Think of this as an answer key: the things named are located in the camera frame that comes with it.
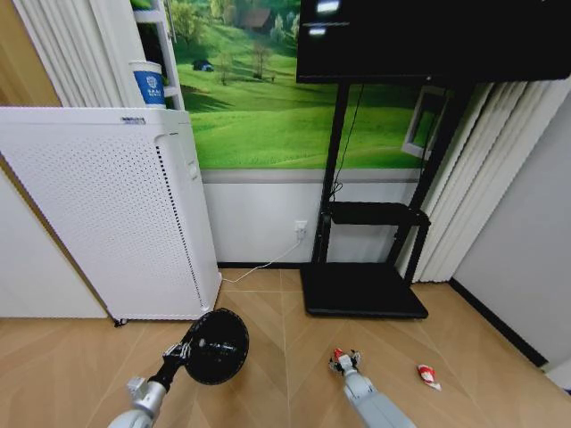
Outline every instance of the white air purifier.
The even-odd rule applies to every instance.
[[[221,276],[186,112],[2,108],[0,152],[114,318],[212,310]]]

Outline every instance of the blue label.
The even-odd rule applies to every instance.
[[[164,104],[162,76],[152,71],[134,71],[145,104]]]

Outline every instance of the paper cup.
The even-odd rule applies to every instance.
[[[147,107],[165,109],[161,65],[149,61],[129,63]]]

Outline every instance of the wooden floor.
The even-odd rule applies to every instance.
[[[238,277],[244,271],[226,270]],[[242,371],[219,386],[179,371],[159,427],[355,427],[360,420],[330,372],[334,347],[363,353],[361,371],[418,427],[569,426],[571,399],[447,285],[415,286],[423,321],[305,315],[300,277],[262,270],[225,283],[218,306],[250,332]],[[129,409],[125,383],[149,376],[188,323],[0,320],[0,427],[105,427]],[[433,366],[442,392],[416,364]]]

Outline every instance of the stand base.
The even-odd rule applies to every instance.
[[[330,317],[426,318],[428,311],[385,263],[317,263],[302,267],[305,310]]]

